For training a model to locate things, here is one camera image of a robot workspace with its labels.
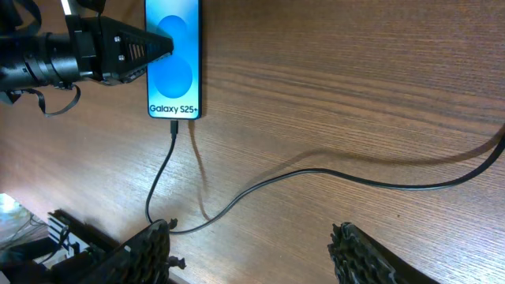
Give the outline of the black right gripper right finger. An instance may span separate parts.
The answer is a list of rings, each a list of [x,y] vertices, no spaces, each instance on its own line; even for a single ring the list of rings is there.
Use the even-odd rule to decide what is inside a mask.
[[[437,284],[351,222],[332,225],[327,248],[340,284]]]

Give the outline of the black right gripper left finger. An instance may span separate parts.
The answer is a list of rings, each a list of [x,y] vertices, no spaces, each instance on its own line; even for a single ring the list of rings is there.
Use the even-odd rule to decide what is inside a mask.
[[[90,244],[51,267],[53,283],[169,283],[172,267],[185,269],[185,259],[170,254],[170,232],[178,224],[160,219],[116,248]]]

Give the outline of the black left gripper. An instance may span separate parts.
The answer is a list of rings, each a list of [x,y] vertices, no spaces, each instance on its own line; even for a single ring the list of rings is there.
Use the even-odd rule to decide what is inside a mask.
[[[30,28],[1,34],[1,93],[93,80],[128,84],[147,72],[148,63],[174,51],[170,37],[146,32],[109,17],[65,18],[66,34],[37,35]]]

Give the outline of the blue smartphone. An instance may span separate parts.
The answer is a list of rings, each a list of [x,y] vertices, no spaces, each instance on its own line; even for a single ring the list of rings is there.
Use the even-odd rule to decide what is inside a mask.
[[[202,116],[202,1],[145,0],[146,30],[173,40],[174,50],[148,65],[148,114],[196,120]]]

